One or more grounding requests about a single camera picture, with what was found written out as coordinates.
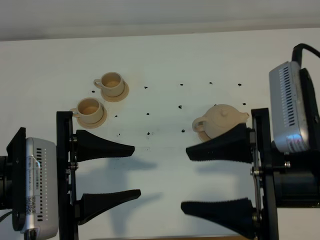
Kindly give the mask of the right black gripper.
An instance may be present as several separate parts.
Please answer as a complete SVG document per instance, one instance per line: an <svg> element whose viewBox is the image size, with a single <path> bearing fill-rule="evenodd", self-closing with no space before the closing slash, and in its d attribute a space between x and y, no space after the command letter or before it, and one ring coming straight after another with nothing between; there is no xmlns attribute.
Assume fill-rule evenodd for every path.
<svg viewBox="0 0 320 240"><path fill-rule="evenodd" d="M278 208L319 208L320 153L305 151L282 153L271 140L270 116L267 108L253 109L255 131L254 153L260 155L261 165L254 163L252 175L257 181L256 209L248 198L219 202L185 201L181 210L228 228L247 239L279 239ZM209 141L186 148L191 161L225 160L252 163L250 128L240 123L226 133ZM257 227L253 216L257 210Z"/></svg>

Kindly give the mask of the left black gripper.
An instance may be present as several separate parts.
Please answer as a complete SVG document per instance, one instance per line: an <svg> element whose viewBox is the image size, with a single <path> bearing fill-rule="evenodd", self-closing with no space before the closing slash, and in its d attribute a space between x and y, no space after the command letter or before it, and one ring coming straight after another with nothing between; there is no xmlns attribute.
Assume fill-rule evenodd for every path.
<svg viewBox="0 0 320 240"><path fill-rule="evenodd" d="M133 189L114 193L85 193L80 200L77 200L76 161L130 157L135 152L135 147L103 139L86 130L77 130L75 137L73 113L58 111L56 113L56 161L61 240L77 240L78 225L83 225L98 215L141 196L139 189Z"/></svg>

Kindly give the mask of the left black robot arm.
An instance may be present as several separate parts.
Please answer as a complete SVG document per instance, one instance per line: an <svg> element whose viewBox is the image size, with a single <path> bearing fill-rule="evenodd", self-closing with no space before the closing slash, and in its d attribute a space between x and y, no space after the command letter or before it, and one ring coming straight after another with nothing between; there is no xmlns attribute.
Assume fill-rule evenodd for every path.
<svg viewBox="0 0 320 240"><path fill-rule="evenodd" d="M9 210L13 229L26 240L76 240L80 225L141 196L133 189L77 198L80 162L130 157L135 147L74 130L73 115L57 112L56 142L27 137L20 128L0 158L0 207Z"/></svg>

